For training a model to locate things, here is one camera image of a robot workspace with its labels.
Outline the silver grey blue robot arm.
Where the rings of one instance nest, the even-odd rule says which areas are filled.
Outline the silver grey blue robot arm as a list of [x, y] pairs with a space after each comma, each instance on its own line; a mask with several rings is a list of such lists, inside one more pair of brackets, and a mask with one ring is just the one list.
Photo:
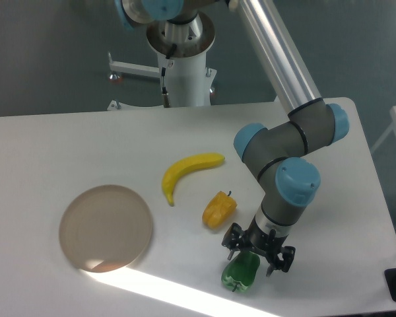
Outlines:
[[[166, 108], [210, 103], [215, 71], [206, 66], [206, 54], [215, 29], [201, 10], [207, 5], [207, 1], [115, 2], [126, 29], [146, 27], [148, 43], [158, 57], [157, 68], [128, 64], [122, 71], [158, 78]], [[228, 1], [227, 6], [243, 21], [288, 121], [271, 129], [251, 123], [236, 134], [234, 148], [265, 195], [249, 227], [232, 225], [222, 245], [231, 253], [250, 251], [264, 257], [268, 272], [287, 272], [296, 250], [284, 241], [321, 182], [317, 168], [304, 157], [344, 138], [348, 116], [321, 97], [272, 1]]]

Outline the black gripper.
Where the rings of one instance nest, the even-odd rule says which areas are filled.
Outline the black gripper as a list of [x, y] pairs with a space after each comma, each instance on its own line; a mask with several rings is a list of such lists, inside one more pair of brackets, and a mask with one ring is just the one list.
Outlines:
[[236, 252], [246, 251], [248, 246], [260, 256], [266, 258], [269, 266], [266, 276], [271, 276], [274, 271], [288, 273], [294, 261], [296, 249], [293, 246], [283, 246], [286, 237], [277, 237], [263, 232], [256, 224], [250, 224], [243, 230], [238, 223], [232, 223], [226, 231], [222, 246], [229, 249], [228, 260]]

